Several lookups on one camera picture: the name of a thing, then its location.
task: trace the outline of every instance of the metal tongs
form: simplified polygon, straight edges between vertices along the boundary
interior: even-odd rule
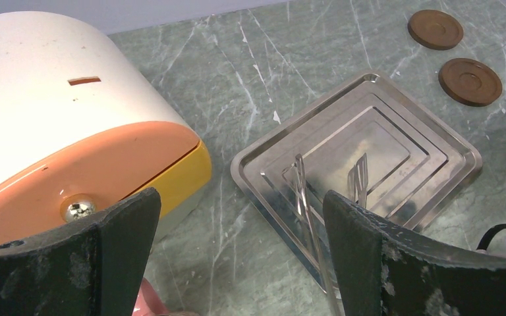
[[[327,268],[327,262],[323,256],[321,250],[321,244],[319,243],[319,236],[315,227],[314,215],[310,208],[310,204],[307,198],[307,181],[305,175],[304,159],[301,154],[296,155],[296,162],[294,165],[296,169],[296,207],[298,214],[301,219],[305,219],[307,227],[304,221],[300,221],[304,237],[306,238],[308,251],[317,258],[319,263],[320,276],[323,279],[324,291],[327,294],[327,300],[329,307],[331,308],[332,316],[342,316],[339,300],[334,291],[334,286],[331,281],[329,269]],[[366,206],[367,195],[368,195],[368,158],[364,154],[357,162],[354,168],[348,173],[348,184],[351,199],[358,201],[358,204],[362,207]]]

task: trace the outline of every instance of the rectangular tray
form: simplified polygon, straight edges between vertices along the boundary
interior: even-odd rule
[[[329,262],[323,197],[335,190],[349,198],[348,173],[364,154],[366,208],[417,231],[482,168],[472,145],[374,71],[356,75],[242,150],[231,164],[234,181],[321,286],[296,211],[296,154],[304,157],[310,208]],[[330,274],[334,280],[333,269]]]

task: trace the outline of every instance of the round coaster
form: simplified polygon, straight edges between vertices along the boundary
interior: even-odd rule
[[[439,71],[439,83],[455,101],[473,107],[494,102],[503,91],[501,80],[492,69],[468,58],[447,61]]]
[[[437,10],[414,13],[408,22],[408,32],[421,45],[440,51],[457,46],[464,35],[459,21]]]

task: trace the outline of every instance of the marble surface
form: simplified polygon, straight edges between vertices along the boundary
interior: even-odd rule
[[[464,39],[432,51],[408,35],[420,9],[457,18]],[[354,73],[378,69],[478,148],[484,168],[425,231],[475,248],[506,223],[506,8],[497,0],[296,0],[146,28],[111,39],[199,133],[213,161],[206,196],[154,245],[145,276],[171,309],[202,315],[327,315],[322,291],[232,181],[240,150]],[[503,95],[461,105],[437,72],[470,57]],[[495,247],[502,248],[501,239]]]

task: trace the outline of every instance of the orange panel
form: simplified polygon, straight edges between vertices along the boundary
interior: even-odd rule
[[[172,122],[112,128],[30,166],[0,184],[0,244],[64,224],[61,202],[75,194],[105,209],[192,151],[200,142]]]

